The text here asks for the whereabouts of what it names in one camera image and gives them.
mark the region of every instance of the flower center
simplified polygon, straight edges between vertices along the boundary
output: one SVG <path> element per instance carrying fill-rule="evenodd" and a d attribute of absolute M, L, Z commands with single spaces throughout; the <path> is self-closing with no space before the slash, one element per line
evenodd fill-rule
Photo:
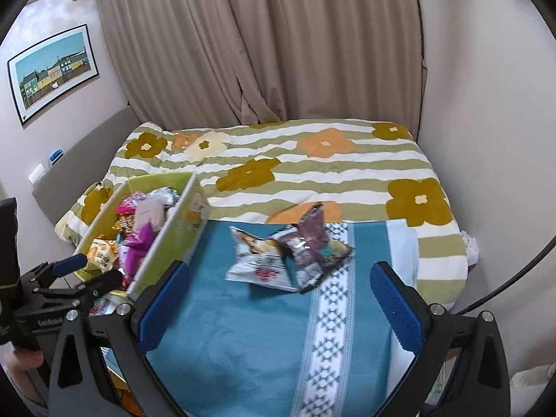
<path fill-rule="evenodd" d="M 428 200 L 426 199 L 426 195 L 418 195 L 415 196 L 415 203 L 417 205 L 419 204 L 426 204 L 428 202 Z"/>

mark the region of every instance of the human hand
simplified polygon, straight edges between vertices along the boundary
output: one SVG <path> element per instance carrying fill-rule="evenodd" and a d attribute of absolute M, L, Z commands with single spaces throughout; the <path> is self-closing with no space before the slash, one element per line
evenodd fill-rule
<path fill-rule="evenodd" d="M 5 353 L 2 359 L 2 365 L 13 384 L 26 398 L 40 405 L 43 404 L 43 401 L 26 371 L 38 369 L 43 362 L 44 356 L 41 351 L 29 351 L 16 346 Z"/>

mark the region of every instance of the geometric pattern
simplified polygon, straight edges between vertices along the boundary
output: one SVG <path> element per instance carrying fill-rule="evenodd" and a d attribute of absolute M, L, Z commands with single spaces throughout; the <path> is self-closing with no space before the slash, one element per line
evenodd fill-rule
<path fill-rule="evenodd" d="M 330 238 L 354 246 L 353 225 L 326 224 Z M 351 359 L 355 262 L 352 256 L 312 291 L 308 338 L 291 417 L 339 417 Z"/>

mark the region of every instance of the black cable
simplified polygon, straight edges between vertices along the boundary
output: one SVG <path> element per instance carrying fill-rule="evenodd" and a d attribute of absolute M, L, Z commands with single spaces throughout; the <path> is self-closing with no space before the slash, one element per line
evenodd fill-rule
<path fill-rule="evenodd" d="M 473 304 L 467 306 L 465 309 L 460 310 L 459 312 L 456 313 L 456 315 L 463 315 L 464 313 L 468 313 L 471 312 L 472 310 L 475 310 L 476 308 L 485 304 L 487 301 L 490 301 L 496 295 L 502 293 L 509 286 L 515 284 L 524 275 L 526 275 L 529 271 L 531 271 L 534 267 L 536 267 L 537 264 L 541 260 L 543 260 L 547 256 L 547 254 L 551 252 L 552 249 L 554 249 L 555 246 L 556 246 L 556 235 L 554 236 L 554 238 L 552 238 L 552 240 L 548 242 L 548 244 L 543 248 L 543 250 L 540 251 L 540 253 L 538 253 L 532 261 L 527 263 L 527 265 L 525 265 L 514 277 L 512 277 L 509 281 L 506 281 L 505 283 L 500 285 L 496 290 L 490 292 L 485 297 L 481 298 L 478 301 L 475 301 Z"/>

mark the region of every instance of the green storage box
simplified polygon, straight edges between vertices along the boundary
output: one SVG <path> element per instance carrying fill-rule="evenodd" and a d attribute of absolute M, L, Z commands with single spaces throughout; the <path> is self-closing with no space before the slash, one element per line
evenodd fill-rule
<path fill-rule="evenodd" d="M 116 208 L 125 197 L 136 191 L 148 193 L 162 187 L 177 190 L 180 200 L 149 249 L 127 291 L 112 291 L 110 294 L 113 297 L 127 297 L 134 301 L 146 287 L 160 279 L 174 260 L 189 263 L 193 256 L 210 216 L 210 205 L 194 172 L 163 172 L 133 177 L 124 182 L 97 215 L 75 253 L 87 255 L 92 241 L 99 234 L 107 235 L 113 232 L 112 227 L 117 221 Z M 93 277 L 89 271 L 84 270 L 76 271 L 75 274 L 82 281 Z"/>

